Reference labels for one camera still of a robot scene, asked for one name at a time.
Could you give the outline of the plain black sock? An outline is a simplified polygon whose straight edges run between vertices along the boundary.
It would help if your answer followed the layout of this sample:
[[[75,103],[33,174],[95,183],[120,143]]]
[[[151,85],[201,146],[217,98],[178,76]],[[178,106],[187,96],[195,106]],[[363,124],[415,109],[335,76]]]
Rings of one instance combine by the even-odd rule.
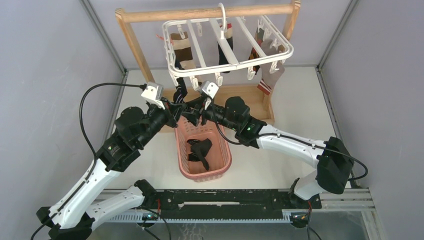
[[[208,155],[211,147],[212,147],[212,142],[209,138],[206,138],[205,140],[201,140],[200,143],[194,145],[194,146],[190,146],[190,152],[194,152],[197,154],[197,156],[199,157],[199,159],[203,165],[203,167],[209,171],[210,170],[210,165],[208,163],[208,161],[206,160],[206,156]]]

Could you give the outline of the black white striped sock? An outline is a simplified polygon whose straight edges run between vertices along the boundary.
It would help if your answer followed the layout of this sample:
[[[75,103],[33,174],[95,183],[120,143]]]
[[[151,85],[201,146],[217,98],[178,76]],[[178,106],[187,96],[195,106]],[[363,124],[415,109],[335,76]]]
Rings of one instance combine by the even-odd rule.
[[[187,143],[190,144],[191,147],[193,147],[194,145],[200,143],[201,141],[198,139],[189,139],[187,140]],[[190,162],[200,162],[201,160],[199,159],[198,155],[196,153],[194,153],[193,151],[191,151],[191,153],[188,155],[188,161]]]

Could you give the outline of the white plastic clip hanger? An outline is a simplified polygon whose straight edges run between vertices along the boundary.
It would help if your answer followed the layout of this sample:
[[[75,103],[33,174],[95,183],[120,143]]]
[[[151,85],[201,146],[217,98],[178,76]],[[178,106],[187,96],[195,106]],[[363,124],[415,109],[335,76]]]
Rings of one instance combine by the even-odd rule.
[[[255,16],[258,17],[257,31],[264,31],[264,40],[271,39],[270,50],[265,52],[262,45],[249,32],[244,18],[247,13],[244,12],[236,14],[234,19],[257,56],[248,60],[237,59],[233,51],[234,44],[231,41],[232,25],[227,21],[230,11],[225,9],[222,3],[218,6],[218,17],[170,20],[162,25],[168,71],[175,86],[179,85],[179,79],[188,77],[193,89],[198,90],[198,77],[209,74],[214,74],[216,84],[221,86],[223,84],[222,73],[242,69],[247,69],[247,78],[252,80],[256,73],[255,66],[270,64],[269,72],[273,74],[279,70],[278,64],[283,64],[293,55],[294,47],[283,33],[278,31],[266,14],[256,13]],[[217,65],[206,65],[197,39],[203,35],[202,23],[209,23],[216,37],[219,52]]]

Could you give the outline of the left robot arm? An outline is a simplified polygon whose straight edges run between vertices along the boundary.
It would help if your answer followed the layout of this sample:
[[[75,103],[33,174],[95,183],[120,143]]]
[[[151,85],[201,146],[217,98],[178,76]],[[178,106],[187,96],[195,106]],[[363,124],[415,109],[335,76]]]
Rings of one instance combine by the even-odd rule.
[[[142,206],[153,207],[157,196],[146,181],[138,180],[122,193],[94,203],[98,195],[140,157],[148,142],[164,126],[176,127],[186,103],[172,103],[162,98],[164,108],[148,104],[148,111],[126,108],[115,120],[115,131],[95,153],[88,170],[73,188],[55,205],[41,207],[36,215],[50,228],[52,240],[85,240],[93,230],[112,217]]]

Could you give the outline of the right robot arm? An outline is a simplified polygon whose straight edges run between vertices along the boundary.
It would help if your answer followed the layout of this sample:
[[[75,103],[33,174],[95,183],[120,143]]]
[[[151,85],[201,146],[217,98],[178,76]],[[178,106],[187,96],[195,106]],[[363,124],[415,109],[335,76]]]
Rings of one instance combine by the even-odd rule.
[[[250,107],[239,97],[230,97],[224,106],[206,104],[207,97],[188,102],[182,115],[193,125],[212,122],[235,132],[235,145],[273,150],[302,160],[315,170],[294,181],[289,203],[302,208],[309,199],[322,192],[341,195],[350,181],[354,158],[341,139],[328,140],[300,137],[277,129],[253,117]]]

